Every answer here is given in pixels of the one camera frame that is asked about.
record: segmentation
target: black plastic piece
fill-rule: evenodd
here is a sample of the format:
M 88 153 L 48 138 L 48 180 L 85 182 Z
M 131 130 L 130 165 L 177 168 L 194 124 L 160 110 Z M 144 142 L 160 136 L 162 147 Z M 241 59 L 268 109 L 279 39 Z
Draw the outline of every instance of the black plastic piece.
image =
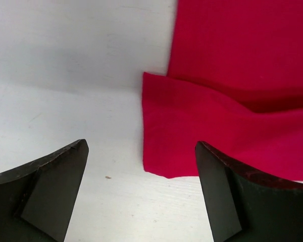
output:
M 303 242 L 303 184 L 238 160 L 205 142 L 196 160 L 214 242 Z
M 0 242 L 63 242 L 87 156 L 78 140 L 0 173 Z

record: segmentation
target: red cloth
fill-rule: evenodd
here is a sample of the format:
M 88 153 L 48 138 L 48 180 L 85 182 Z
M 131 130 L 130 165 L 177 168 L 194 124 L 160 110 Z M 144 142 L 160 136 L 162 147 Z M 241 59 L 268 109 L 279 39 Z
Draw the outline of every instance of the red cloth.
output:
M 146 171 L 197 175 L 203 140 L 303 180 L 303 1 L 179 0 L 168 76 L 143 78 Z

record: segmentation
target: white table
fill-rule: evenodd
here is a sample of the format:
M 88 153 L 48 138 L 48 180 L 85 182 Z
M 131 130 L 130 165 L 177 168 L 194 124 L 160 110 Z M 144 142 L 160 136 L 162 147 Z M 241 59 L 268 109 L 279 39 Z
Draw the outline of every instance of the white table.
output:
M 0 172 L 90 147 L 66 242 L 213 241 L 198 177 L 142 167 L 141 75 L 166 73 L 175 9 L 0 0 Z

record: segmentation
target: white wall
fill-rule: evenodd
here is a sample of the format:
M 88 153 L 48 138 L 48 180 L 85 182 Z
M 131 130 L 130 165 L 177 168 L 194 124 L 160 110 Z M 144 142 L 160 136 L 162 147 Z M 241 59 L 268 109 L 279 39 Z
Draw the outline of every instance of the white wall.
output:
M 174 0 L 0 0 L 0 81 L 76 92 L 165 73 Z

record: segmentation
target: folded fabric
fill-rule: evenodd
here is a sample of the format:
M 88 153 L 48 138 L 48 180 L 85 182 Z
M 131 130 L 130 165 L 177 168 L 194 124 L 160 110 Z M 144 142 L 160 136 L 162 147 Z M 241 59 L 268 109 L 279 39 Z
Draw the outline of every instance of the folded fabric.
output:
M 303 107 L 303 0 L 179 0 L 168 76 L 256 112 Z
M 197 175 L 206 141 L 303 180 L 303 0 L 179 0 L 168 77 L 144 74 L 143 163 Z
M 303 180 L 303 108 L 255 113 L 211 88 L 145 73 L 142 110 L 146 171 L 198 175 L 194 147 L 204 140 L 264 172 Z

